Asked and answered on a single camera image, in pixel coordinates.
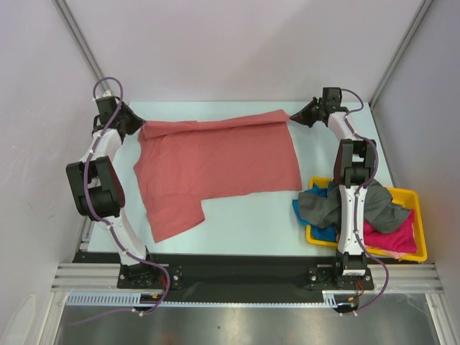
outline blue cloth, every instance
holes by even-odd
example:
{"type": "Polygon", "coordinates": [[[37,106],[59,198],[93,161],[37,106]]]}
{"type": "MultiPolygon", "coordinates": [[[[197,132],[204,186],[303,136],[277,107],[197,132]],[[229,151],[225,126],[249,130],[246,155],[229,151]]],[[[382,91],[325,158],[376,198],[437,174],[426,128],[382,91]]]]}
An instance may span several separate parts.
{"type": "MultiPolygon", "coordinates": [[[[330,182],[329,186],[327,188],[319,188],[317,185],[313,185],[313,188],[306,190],[306,193],[314,193],[318,196],[322,196],[323,198],[326,198],[328,195],[328,191],[334,187],[334,183],[330,182]]],[[[320,229],[317,226],[313,226],[310,223],[308,223],[305,219],[302,219],[300,217],[299,213],[299,204],[298,200],[293,200],[293,208],[294,208],[294,213],[297,216],[297,219],[299,220],[300,224],[303,226],[310,225],[311,226],[311,233],[313,235],[314,239],[318,239],[320,241],[327,241],[327,242],[336,242],[336,230],[334,229],[333,226],[328,226],[327,228],[320,229]]]]}

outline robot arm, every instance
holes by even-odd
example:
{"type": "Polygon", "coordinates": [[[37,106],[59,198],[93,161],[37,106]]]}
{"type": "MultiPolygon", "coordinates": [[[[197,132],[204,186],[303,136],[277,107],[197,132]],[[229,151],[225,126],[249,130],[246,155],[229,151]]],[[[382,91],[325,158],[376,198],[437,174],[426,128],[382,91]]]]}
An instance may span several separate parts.
{"type": "Polygon", "coordinates": [[[322,121],[339,140],[333,169],[333,179],[339,185],[341,194],[342,210],[336,274],[362,277],[367,273],[366,255],[362,249],[367,188],[360,188],[360,185],[372,175],[375,153],[370,143],[357,139],[346,120],[349,111],[341,106],[341,100],[340,88],[324,88],[322,98],[313,98],[304,109],[292,115],[291,119],[309,127],[322,121]],[[356,161],[356,157],[361,157],[361,160],[356,161]]]}
{"type": "MultiPolygon", "coordinates": [[[[137,238],[124,212],[124,191],[111,163],[125,136],[135,133],[143,125],[144,120],[136,116],[123,103],[116,121],[112,122],[110,129],[101,137],[102,128],[113,114],[118,102],[118,98],[114,96],[105,96],[96,99],[99,115],[94,120],[93,141],[90,149],[80,161],[69,164],[66,167],[66,173],[78,212],[82,216],[88,216],[92,221],[97,221],[89,211],[84,196],[83,164],[88,158],[94,142],[100,137],[96,151],[91,152],[93,154],[89,168],[89,180],[91,182],[89,185],[89,194],[91,203],[101,218],[113,224],[116,238],[120,241],[123,248],[129,250],[135,257],[146,259],[147,250],[145,245],[137,238]]],[[[105,223],[100,221],[98,223],[109,232],[109,227],[105,223]]],[[[122,251],[119,245],[116,245],[116,248],[119,251],[122,265],[134,266],[139,264],[137,260],[127,256],[126,252],[122,251]]]]}

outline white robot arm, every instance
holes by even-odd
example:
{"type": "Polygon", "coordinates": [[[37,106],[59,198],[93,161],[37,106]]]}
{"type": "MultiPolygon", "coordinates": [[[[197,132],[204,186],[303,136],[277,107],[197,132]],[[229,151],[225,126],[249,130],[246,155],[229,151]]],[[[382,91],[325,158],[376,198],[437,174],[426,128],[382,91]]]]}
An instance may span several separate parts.
{"type": "Polygon", "coordinates": [[[375,174],[375,143],[354,132],[346,118],[351,111],[341,106],[341,100],[340,88],[324,88],[322,98],[313,98],[291,119],[309,127],[322,121],[339,140],[333,169],[333,179],[341,194],[341,235],[335,276],[363,277],[368,274],[364,252],[364,199],[366,184],[375,174]]]}

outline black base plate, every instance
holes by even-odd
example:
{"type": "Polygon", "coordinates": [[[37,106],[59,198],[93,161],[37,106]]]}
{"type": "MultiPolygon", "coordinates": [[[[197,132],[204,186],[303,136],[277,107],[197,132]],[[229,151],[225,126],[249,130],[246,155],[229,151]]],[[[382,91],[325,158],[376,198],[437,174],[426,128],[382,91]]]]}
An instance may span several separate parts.
{"type": "Polygon", "coordinates": [[[308,269],[309,290],[356,290],[356,281],[360,281],[365,290],[374,290],[374,280],[370,268],[363,276],[334,277],[332,267],[312,267],[308,269]]]}

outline metal floor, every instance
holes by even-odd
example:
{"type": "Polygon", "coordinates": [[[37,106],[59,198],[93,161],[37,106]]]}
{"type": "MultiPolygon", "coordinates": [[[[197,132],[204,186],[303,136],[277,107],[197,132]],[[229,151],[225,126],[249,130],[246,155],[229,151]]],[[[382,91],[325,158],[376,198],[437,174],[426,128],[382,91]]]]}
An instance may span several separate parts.
{"type": "Polygon", "coordinates": [[[142,318],[115,313],[69,325],[108,310],[65,307],[55,345],[439,344],[423,294],[384,295],[358,317],[332,309],[164,307],[142,318]]]}

